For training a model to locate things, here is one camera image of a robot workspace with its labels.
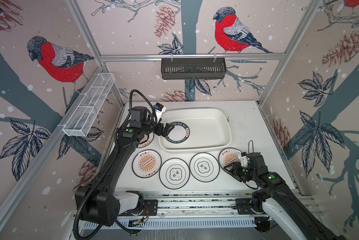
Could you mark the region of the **orange sunburst plate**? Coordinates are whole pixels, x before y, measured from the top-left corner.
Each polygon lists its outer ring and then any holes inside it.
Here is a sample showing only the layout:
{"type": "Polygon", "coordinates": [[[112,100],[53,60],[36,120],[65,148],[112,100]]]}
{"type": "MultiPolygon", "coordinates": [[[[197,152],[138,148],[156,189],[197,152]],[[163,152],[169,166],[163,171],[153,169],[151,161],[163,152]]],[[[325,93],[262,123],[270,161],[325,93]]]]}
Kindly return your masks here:
{"type": "Polygon", "coordinates": [[[219,153],[219,157],[218,157],[220,167],[223,168],[224,166],[231,164],[233,162],[240,162],[241,153],[242,152],[236,148],[223,149],[219,153]]]}
{"type": "Polygon", "coordinates": [[[132,171],[139,178],[150,178],[159,172],[162,164],[161,156],[154,150],[139,152],[132,161],[132,171]]]}

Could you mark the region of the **green rim plate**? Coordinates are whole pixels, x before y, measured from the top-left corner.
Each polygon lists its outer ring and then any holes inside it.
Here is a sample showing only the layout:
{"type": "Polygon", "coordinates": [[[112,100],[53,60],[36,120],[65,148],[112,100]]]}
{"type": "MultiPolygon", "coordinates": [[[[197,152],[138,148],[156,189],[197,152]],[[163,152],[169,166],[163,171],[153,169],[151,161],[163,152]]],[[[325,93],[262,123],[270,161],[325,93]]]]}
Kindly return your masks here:
{"type": "Polygon", "coordinates": [[[170,131],[165,139],[173,144],[185,142],[190,136],[190,128],[182,122],[173,122],[174,128],[170,131]]]}

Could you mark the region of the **white flower plate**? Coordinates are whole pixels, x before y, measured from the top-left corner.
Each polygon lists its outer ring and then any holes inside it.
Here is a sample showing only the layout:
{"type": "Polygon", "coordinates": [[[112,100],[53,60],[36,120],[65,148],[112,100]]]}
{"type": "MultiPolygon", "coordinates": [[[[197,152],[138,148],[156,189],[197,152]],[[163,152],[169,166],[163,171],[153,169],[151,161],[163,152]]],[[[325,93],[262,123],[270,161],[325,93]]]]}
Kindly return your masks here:
{"type": "Polygon", "coordinates": [[[198,153],[190,160],[192,176],[203,183],[214,181],[220,173],[218,160],[209,153],[198,153]]]}
{"type": "Polygon", "coordinates": [[[170,190],[178,190],[184,187],[190,178],[188,164],[179,158],[165,161],[159,170],[159,179],[164,187],[170,190]]]}

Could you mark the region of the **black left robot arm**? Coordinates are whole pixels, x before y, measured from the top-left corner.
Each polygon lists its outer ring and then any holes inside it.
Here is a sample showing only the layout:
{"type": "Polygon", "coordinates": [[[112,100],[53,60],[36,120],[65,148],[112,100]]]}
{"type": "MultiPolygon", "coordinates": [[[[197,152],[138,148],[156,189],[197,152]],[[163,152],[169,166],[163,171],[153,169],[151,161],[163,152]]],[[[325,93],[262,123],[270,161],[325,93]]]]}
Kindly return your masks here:
{"type": "Polygon", "coordinates": [[[143,211],[143,194],[138,191],[126,191],[115,195],[114,187],[131,154],[142,139],[151,133],[166,137],[174,128],[173,124],[150,121],[126,121],[115,133],[115,147],[96,177],[75,193],[77,213],[73,227],[78,229],[80,221],[110,227],[117,221],[119,214],[143,211]]]}

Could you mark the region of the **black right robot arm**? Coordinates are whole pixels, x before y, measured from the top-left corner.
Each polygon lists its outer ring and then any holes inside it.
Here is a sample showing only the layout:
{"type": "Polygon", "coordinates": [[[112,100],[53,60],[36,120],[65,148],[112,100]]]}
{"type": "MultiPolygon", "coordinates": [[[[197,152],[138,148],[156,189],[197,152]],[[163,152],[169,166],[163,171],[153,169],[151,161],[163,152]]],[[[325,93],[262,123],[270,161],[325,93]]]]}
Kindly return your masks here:
{"type": "Polygon", "coordinates": [[[255,182],[251,209],[266,213],[292,240],[344,240],[322,224],[294,195],[285,180],[270,172],[260,153],[241,153],[238,162],[223,167],[238,182],[255,182]]]}

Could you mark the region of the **white plastic bin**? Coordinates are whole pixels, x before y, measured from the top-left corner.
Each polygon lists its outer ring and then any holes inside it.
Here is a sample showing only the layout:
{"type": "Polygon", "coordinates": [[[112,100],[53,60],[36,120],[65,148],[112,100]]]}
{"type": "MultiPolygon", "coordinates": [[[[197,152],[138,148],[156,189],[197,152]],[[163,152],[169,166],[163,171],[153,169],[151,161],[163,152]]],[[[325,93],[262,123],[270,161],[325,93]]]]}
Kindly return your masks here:
{"type": "Polygon", "coordinates": [[[215,108],[192,108],[170,110],[162,115],[164,123],[182,122],[190,128],[189,138],[180,144],[159,137],[160,147],[172,153],[214,151],[227,147],[232,142],[231,129],[225,114],[215,108]]]}

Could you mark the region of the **orange plate far left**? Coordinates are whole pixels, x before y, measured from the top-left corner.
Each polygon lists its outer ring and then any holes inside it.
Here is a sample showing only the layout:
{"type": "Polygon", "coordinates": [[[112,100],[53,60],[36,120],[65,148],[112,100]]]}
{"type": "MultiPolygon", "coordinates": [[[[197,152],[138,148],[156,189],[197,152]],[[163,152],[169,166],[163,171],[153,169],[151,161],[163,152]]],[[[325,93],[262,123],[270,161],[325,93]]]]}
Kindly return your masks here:
{"type": "Polygon", "coordinates": [[[147,147],[149,144],[152,143],[153,139],[154,139],[154,133],[150,133],[149,135],[144,135],[144,138],[140,141],[137,148],[147,147]]]}

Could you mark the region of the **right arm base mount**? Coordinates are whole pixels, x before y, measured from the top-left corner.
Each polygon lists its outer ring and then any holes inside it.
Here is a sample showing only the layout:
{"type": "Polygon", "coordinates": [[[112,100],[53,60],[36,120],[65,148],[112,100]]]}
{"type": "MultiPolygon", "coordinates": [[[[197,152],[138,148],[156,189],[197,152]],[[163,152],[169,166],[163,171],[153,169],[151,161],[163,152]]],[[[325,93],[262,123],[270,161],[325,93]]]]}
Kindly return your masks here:
{"type": "Polygon", "coordinates": [[[264,213],[262,203],[253,199],[235,199],[234,209],[239,215],[261,215],[264,213]]]}

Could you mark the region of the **aluminium front rail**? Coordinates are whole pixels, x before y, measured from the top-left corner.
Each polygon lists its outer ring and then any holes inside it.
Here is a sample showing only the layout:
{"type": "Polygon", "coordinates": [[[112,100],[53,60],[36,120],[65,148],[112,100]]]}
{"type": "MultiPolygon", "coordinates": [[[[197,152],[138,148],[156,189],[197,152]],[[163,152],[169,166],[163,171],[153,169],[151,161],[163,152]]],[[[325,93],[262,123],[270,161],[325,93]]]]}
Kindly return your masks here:
{"type": "Polygon", "coordinates": [[[147,195],[144,199],[148,203],[157,201],[152,207],[150,215],[154,212],[158,217],[216,217],[236,216],[237,200],[243,199],[244,203],[250,202],[249,194],[214,194],[214,195],[147,195]]]}

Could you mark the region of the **white mesh wall shelf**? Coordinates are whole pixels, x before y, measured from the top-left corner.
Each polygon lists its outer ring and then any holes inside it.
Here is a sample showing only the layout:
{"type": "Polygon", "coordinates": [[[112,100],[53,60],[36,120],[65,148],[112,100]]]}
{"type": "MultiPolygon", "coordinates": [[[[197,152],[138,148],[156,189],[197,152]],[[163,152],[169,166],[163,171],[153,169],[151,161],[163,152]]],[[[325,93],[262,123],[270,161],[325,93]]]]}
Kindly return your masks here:
{"type": "Polygon", "coordinates": [[[100,73],[93,77],[89,89],[62,129],[69,137],[87,137],[115,81],[111,73],[100,73]]]}

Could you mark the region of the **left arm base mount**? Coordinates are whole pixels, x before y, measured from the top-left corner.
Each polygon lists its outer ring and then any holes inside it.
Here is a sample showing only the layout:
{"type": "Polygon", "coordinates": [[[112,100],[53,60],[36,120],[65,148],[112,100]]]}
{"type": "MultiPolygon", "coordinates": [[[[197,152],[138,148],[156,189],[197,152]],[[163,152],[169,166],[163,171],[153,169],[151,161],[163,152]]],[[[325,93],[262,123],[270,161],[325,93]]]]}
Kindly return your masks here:
{"type": "Polygon", "coordinates": [[[139,217],[139,216],[156,216],[158,208],[158,200],[144,200],[144,207],[140,213],[133,213],[132,210],[119,214],[121,217],[139,217]]]}

